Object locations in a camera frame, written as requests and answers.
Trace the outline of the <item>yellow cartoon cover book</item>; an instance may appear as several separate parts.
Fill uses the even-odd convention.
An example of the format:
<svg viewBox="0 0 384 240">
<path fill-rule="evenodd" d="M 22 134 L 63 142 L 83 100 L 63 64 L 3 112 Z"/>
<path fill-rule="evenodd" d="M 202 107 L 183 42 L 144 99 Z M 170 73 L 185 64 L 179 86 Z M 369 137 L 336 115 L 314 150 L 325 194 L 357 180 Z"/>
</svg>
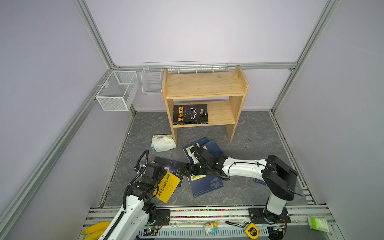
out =
<svg viewBox="0 0 384 240">
<path fill-rule="evenodd" d="M 170 172 L 167 172 L 158 186 L 155 188 L 153 193 L 154 197 L 163 203 L 167 203 L 180 182 L 180 178 Z"/>
</svg>

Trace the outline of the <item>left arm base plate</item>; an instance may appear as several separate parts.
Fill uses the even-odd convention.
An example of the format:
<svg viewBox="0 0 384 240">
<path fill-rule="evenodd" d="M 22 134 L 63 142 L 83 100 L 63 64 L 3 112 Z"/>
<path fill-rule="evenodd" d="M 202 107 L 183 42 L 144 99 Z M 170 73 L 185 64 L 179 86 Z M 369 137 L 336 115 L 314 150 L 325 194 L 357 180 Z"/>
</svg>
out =
<svg viewBox="0 0 384 240">
<path fill-rule="evenodd" d="M 149 213 L 149 220 L 147 226 L 168 226 L 171 220 L 170 209 L 156 209 Z"/>
</svg>

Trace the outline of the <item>black book gold title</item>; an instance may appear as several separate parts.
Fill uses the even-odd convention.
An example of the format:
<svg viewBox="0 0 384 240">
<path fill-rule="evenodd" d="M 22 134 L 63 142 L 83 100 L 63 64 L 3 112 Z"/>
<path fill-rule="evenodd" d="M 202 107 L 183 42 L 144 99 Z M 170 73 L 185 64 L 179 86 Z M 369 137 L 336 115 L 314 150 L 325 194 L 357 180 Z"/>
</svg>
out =
<svg viewBox="0 0 384 240">
<path fill-rule="evenodd" d="M 173 125 L 205 125 L 208 123 L 207 104 L 174 106 Z"/>
</svg>

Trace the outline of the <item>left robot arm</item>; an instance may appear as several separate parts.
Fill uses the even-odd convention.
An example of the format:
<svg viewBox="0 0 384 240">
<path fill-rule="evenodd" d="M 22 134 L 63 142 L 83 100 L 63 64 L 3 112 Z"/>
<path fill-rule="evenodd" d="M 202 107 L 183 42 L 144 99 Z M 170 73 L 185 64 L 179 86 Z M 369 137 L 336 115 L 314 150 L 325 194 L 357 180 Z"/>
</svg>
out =
<svg viewBox="0 0 384 240">
<path fill-rule="evenodd" d="M 148 149 L 140 155 L 134 170 L 137 175 L 124 190 L 122 206 L 100 240 L 138 240 L 144 226 L 156 221 L 152 198 L 166 171 L 162 165 L 149 162 Z"/>
</svg>

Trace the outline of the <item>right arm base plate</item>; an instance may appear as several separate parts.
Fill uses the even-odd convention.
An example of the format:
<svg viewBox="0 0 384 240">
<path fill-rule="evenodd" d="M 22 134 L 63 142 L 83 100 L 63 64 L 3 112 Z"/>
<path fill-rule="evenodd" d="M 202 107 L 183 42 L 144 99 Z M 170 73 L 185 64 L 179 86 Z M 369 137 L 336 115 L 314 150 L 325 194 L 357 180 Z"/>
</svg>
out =
<svg viewBox="0 0 384 240">
<path fill-rule="evenodd" d="M 289 224 L 291 219 L 286 207 L 283 208 L 283 211 L 280 215 L 270 213 L 266 208 L 255 207 L 249 208 L 250 220 L 254 224 Z"/>
</svg>

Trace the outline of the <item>dark wolf cover book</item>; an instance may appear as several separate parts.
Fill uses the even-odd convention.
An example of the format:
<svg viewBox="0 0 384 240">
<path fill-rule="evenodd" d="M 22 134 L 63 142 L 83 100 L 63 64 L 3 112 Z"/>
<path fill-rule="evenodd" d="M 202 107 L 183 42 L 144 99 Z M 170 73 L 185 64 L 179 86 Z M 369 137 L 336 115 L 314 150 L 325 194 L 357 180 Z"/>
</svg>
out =
<svg viewBox="0 0 384 240">
<path fill-rule="evenodd" d="M 180 179 L 178 188 L 182 186 L 184 176 L 188 177 L 190 175 L 189 165 L 187 163 L 161 157 L 155 157 L 154 162 L 161 164 L 165 167 L 166 171 L 172 173 Z"/>
</svg>

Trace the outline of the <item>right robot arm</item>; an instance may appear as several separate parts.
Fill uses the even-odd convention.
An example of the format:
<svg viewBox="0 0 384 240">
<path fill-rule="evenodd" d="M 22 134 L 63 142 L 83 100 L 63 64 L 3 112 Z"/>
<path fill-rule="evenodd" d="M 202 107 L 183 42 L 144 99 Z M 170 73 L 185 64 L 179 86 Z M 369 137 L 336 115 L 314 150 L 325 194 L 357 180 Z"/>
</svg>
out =
<svg viewBox="0 0 384 240">
<path fill-rule="evenodd" d="M 227 156 L 215 157 L 208 150 L 194 144 L 187 151 L 193 160 L 191 175 L 211 175 L 221 180 L 232 176 L 247 177 L 263 181 L 271 194 L 266 207 L 252 217 L 257 223 L 277 224 L 290 222 L 286 203 L 292 201 L 296 193 L 298 173 L 280 158 L 269 155 L 261 160 L 239 160 Z"/>
</svg>

